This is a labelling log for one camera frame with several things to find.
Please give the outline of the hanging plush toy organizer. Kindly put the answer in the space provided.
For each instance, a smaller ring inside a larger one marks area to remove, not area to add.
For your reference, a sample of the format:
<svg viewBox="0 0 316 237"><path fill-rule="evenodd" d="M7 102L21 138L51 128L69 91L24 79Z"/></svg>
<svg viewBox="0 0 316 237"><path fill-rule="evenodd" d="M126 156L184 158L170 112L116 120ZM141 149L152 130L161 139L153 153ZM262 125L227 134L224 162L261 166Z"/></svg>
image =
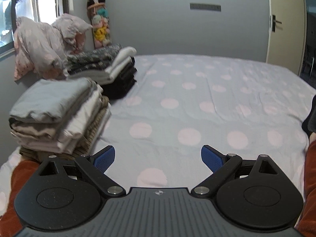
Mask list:
<svg viewBox="0 0 316 237"><path fill-rule="evenodd" d="M111 45L109 17L105 2L91 5L87 8L87 14L92 25L95 49Z"/></svg>

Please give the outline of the leg in black sock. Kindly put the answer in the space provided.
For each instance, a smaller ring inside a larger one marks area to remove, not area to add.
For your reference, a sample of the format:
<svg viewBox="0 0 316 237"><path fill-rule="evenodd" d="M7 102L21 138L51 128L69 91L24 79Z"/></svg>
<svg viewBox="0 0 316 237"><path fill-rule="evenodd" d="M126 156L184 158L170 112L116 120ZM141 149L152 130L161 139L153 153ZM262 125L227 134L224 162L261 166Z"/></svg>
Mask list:
<svg viewBox="0 0 316 237"><path fill-rule="evenodd" d="M315 108L313 108L302 123L302 130L308 136L309 144L315 141L315 128Z"/></svg>

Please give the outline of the folded clothes stack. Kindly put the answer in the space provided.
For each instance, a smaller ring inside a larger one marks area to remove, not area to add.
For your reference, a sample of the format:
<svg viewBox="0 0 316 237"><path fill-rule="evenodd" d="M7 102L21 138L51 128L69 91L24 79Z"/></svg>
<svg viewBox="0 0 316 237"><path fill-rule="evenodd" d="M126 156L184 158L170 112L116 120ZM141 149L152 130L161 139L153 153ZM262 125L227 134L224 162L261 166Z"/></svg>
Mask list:
<svg viewBox="0 0 316 237"><path fill-rule="evenodd" d="M134 75L134 47L123 48L119 44L68 56L64 70L67 79L91 78L103 89L103 95L111 100L127 95L136 83Z"/></svg>
<svg viewBox="0 0 316 237"><path fill-rule="evenodd" d="M26 159L88 155L111 116L102 87L88 78L39 80L10 110L11 134Z"/></svg>

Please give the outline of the polka dot bed sheet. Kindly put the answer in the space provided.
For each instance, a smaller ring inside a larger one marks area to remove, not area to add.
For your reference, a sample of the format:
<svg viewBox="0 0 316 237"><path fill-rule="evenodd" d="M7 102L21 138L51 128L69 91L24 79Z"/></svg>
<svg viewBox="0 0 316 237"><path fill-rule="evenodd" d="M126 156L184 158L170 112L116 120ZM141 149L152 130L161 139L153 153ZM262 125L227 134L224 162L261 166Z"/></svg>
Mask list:
<svg viewBox="0 0 316 237"><path fill-rule="evenodd" d="M194 55L135 58L136 83L111 102L93 147L115 148L106 174L131 187L193 188L210 175L200 150L272 157L303 190L308 138L301 128L315 90L284 67Z"/></svg>

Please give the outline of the far folded clothes stack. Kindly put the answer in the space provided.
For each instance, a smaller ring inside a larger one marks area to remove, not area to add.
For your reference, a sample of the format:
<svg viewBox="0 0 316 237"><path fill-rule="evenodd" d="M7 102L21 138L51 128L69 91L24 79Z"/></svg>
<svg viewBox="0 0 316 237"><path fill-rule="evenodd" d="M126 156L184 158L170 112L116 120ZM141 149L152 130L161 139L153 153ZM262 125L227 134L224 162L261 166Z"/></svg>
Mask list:
<svg viewBox="0 0 316 237"><path fill-rule="evenodd" d="M64 70L67 79L91 78L103 89L103 95L111 100L127 95L136 83L134 75L134 47L123 48L119 44L68 56Z"/></svg>

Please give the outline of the cream bedroom door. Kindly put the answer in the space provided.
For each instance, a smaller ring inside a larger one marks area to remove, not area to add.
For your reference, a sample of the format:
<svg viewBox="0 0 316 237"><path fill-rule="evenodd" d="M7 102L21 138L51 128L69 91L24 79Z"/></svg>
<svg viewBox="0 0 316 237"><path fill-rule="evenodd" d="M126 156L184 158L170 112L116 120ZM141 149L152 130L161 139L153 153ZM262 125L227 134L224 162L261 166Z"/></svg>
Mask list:
<svg viewBox="0 0 316 237"><path fill-rule="evenodd" d="M272 15L282 24L272 32ZM266 62L300 74L306 44L306 0L269 0L269 39Z"/></svg>

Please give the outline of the leg in red trousers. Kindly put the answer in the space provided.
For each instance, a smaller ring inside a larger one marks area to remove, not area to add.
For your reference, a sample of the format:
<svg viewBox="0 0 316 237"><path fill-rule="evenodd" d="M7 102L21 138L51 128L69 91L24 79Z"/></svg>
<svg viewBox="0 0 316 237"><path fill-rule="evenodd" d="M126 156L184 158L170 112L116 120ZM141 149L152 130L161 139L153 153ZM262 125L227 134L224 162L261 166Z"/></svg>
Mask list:
<svg viewBox="0 0 316 237"><path fill-rule="evenodd" d="M316 226L316 172L315 172L315 141L313 141L307 150L305 169L304 169L304 192L305 205L302 217L298 223L297 230L304 236L315 237Z"/></svg>

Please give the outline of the grey wall switch panel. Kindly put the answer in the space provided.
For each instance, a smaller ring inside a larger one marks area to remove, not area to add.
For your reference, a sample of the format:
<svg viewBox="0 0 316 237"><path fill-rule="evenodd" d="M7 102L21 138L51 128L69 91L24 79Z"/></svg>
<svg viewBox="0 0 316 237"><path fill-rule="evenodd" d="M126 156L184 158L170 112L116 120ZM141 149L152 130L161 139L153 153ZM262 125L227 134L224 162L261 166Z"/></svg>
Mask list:
<svg viewBox="0 0 316 237"><path fill-rule="evenodd" d="M221 5L205 4L205 3L190 3L190 9L221 12Z"/></svg>

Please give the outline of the window with dark frame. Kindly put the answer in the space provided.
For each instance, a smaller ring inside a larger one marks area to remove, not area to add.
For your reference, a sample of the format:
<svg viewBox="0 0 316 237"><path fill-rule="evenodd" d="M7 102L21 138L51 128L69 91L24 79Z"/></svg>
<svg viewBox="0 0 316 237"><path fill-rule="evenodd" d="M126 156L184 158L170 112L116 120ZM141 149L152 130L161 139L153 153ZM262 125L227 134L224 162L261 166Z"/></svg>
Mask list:
<svg viewBox="0 0 316 237"><path fill-rule="evenodd" d="M1 57L13 51L18 17L51 24L68 11L68 0L1 0Z"/></svg>

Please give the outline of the pink grey hanging duvet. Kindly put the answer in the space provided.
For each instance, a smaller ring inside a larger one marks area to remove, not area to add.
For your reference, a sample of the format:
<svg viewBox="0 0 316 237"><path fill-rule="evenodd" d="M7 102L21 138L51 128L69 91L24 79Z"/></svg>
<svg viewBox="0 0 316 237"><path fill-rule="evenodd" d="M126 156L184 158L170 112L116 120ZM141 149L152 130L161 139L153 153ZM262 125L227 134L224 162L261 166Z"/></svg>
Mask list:
<svg viewBox="0 0 316 237"><path fill-rule="evenodd" d="M17 18L16 23L14 81L29 72L43 79L62 79L68 56L83 51L86 32L92 29L91 24L67 13L51 25L27 17Z"/></svg>

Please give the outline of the near folded clothes stack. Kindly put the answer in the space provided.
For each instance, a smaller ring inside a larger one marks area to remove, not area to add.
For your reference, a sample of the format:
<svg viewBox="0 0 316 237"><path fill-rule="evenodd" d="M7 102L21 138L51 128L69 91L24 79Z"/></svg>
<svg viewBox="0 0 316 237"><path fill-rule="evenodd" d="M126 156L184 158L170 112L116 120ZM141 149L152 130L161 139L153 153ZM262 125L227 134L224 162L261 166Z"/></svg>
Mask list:
<svg viewBox="0 0 316 237"><path fill-rule="evenodd" d="M10 110L11 134L26 159L88 155L111 116L102 87L88 78L39 80Z"/></svg>

